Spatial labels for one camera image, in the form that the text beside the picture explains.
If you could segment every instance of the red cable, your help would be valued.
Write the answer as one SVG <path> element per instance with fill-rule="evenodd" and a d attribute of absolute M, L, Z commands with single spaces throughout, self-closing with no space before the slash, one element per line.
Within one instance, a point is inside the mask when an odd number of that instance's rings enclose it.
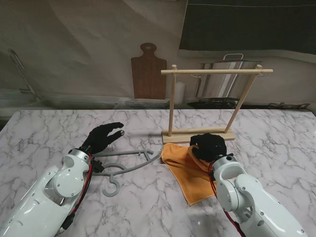
<path fill-rule="evenodd" d="M 209 167 L 208 167 L 208 178 L 209 178 L 209 182 L 211 183 L 211 187 L 212 187 L 212 190 L 213 190 L 213 193 L 214 195 L 216 196 L 217 198 L 217 195 L 216 195 L 216 188 L 214 186 L 214 183 L 212 182 L 212 179 L 211 179 L 211 176 L 210 176 L 210 172 L 212 170 L 212 166 L 213 166 L 213 163 L 215 161 L 212 161 L 210 164 L 209 164 Z M 227 216 L 227 218 L 229 219 L 229 221 L 235 226 L 236 230 L 238 231 L 238 233 L 240 234 L 240 236 L 242 237 L 245 237 L 244 233 L 241 231 L 240 227 L 238 227 L 236 225 L 236 223 L 234 222 L 234 220 L 231 218 L 230 214 L 227 212 L 227 211 L 224 211 L 225 215 Z"/>
<path fill-rule="evenodd" d="M 89 157 L 90 157 L 90 168 L 89 168 L 89 172 L 88 172 L 88 175 L 87 175 L 87 179 L 86 179 L 86 181 L 85 181 L 85 184 L 84 184 L 84 187 L 83 187 L 83 190 L 82 190 L 80 199 L 79 199 L 79 201 L 77 202 L 77 205 L 82 202 L 84 191 L 85 191 L 86 188 L 87 188 L 87 185 L 88 185 L 88 182 L 89 182 L 89 177 L 90 177 L 91 174 L 92 174 L 92 163 L 91 163 L 91 162 L 92 162 L 92 155 L 91 155 L 90 153 L 88 153 L 88 155 L 89 155 Z M 76 208 L 74 208 L 71 213 L 73 214 L 73 213 L 75 213 L 75 211 L 76 211 Z"/>

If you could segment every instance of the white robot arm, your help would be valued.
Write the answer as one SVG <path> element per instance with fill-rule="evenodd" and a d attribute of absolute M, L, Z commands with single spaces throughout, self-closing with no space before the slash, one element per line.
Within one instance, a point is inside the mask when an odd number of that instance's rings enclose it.
<path fill-rule="evenodd" d="M 212 166 L 216 193 L 224 211 L 232 211 L 246 237 L 308 237 L 298 221 L 233 156 Z"/>
<path fill-rule="evenodd" d="M 73 149 L 63 167 L 47 169 L 32 185 L 0 228 L 1 237 L 53 237 L 80 197 L 90 158 Z"/>

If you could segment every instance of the wooden base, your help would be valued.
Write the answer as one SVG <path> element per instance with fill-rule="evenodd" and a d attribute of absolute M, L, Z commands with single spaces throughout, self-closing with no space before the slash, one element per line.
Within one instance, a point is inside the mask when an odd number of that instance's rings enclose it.
<path fill-rule="evenodd" d="M 171 137 L 168 136 L 168 130 L 162 131 L 162 141 L 166 143 L 190 143 L 191 137 L 204 133 L 220 135 L 225 141 L 235 140 L 235 136 L 231 129 L 224 133 L 226 127 L 205 127 L 205 128 L 189 128 L 189 129 L 173 129 Z"/>

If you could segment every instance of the marble countertop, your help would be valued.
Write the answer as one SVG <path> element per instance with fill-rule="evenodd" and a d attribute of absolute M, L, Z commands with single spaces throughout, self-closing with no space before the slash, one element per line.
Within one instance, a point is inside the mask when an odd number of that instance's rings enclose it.
<path fill-rule="evenodd" d="M 176 128 L 224 126 L 232 110 L 175 110 Z M 167 110 L 20 111 L 0 132 L 0 223 L 44 170 L 79 147 L 94 127 L 122 122 L 125 135 L 106 151 L 162 149 Z M 316 233 L 316 118 L 311 112 L 241 110 L 226 142 L 246 171 L 260 180 L 298 219 Z M 103 158 L 132 167 L 142 156 Z M 232 237 L 237 231 L 215 197 L 188 206 L 181 189 L 160 160 L 116 176 L 93 177 L 74 223 L 62 237 Z"/>

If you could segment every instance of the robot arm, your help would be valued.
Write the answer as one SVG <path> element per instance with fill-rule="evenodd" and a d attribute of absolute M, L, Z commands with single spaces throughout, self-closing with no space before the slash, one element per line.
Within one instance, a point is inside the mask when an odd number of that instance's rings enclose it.
<path fill-rule="evenodd" d="M 121 130 L 108 136 L 122 127 L 114 122 L 94 128 L 79 149 L 63 157 L 60 170 L 56 166 L 47 169 L 2 223 L 0 237 L 53 237 L 58 230 L 67 229 L 89 183 L 83 177 L 86 171 L 92 172 L 94 160 L 89 154 L 103 151 L 124 135 Z"/>
<path fill-rule="evenodd" d="M 55 236 L 80 197 L 83 173 L 89 169 L 90 159 L 74 149 L 63 157 L 63 162 L 62 169 L 47 169 L 32 185 L 3 222 L 0 236 Z"/>
<path fill-rule="evenodd" d="M 222 208 L 232 211 L 246 237 L 308 237 L 298 221 L 233 156 L 212 166 Z"/>

